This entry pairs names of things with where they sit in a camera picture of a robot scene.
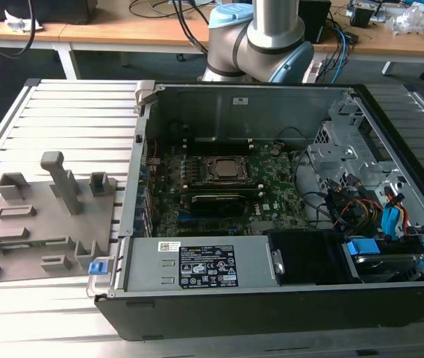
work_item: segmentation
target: gray robot arm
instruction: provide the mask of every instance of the gray robot arm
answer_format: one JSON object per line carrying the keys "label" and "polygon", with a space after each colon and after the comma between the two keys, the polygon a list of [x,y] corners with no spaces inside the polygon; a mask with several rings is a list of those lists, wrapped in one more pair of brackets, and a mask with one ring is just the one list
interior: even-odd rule
{"label": "gray robot arm", "polygon": [[211,12],[208,67],[203,81],[302,82],[314,55],[303,40],[299,0],[254,0]]}

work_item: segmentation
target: gray floor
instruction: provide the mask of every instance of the gray floor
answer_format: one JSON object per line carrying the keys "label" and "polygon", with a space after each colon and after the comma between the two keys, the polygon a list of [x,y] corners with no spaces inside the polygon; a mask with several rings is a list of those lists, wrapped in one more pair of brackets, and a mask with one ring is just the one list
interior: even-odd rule
{"label": "gray floor", "polygon": [[[119,53],[86,52],[76,54],[83,79],[195,81],[205,68],[205,57],[185,55],[178,62],[174,54],[129,54],[130,66],[121,67]],[[424,81],[419,79],[424,64],[398,63],[392,75],[382,76],[384,63],[350,61],[337,80],[339,84],[412,84],[424,96]],[[330,81],[333,74],[324,82]],[[21,60],[0,58],[0,121],[27,78],[64,78],[53,51],[31,50]]]}

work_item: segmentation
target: motherboard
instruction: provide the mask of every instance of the motherboard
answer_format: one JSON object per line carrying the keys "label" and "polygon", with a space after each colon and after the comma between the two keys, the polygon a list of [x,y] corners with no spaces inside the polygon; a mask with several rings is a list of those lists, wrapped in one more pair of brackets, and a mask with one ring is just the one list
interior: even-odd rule
{"label": "motherboard", "polygon": [[152,235],[261,235],[307,227],[304,203],[290,180],[293,152],[281,149],[277,143],[219,151],[170,146],[149,166]]}

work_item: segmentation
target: blue wire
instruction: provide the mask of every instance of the blue wire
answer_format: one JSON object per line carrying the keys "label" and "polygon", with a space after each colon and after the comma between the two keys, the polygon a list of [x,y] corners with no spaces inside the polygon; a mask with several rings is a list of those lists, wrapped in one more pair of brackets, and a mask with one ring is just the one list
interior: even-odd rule
{"label": "blue wire", "polygon": [[331,80],[331,82],[334,84],[334,82],[336,81],[336,79],[338,78],[338,75],[341,72],[342,66],[343,66],[343,59],[345,58],[345,51],[346,51],[346,38],[345,35],[343,34],[343,32],[339,29],[339,28],[334,28],[337,32],[340,33],[341,38],[343,39],[343,53],[341,54],[341,58],[340,58],[340,63],[338,64],[338,69],[334,74],[333,80]]}

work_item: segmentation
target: green motherboard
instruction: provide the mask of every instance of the green motherboard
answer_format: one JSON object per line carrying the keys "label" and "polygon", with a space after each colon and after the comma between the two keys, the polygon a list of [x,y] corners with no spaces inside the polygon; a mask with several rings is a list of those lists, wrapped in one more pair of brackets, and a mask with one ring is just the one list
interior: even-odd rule
{"label": "green motherboard", "polygon": [[152,171],[151,184],[153,235],[175,236],[235,236],[261,235],[265,230],[307,227],[303,200],[290,181],[293,171],[290,153],[280,152],[273,143],[254,145],[246,161],[247,180],[260,182],[260,197],[243,202],[243,213],[232,217],[197,218],[191,213],[184,194],[185,171],[188,163],[199,163],[199,177],[207,177],[207,160],[183,153],[182,148],[171,147],[162,155],[160,164]]}

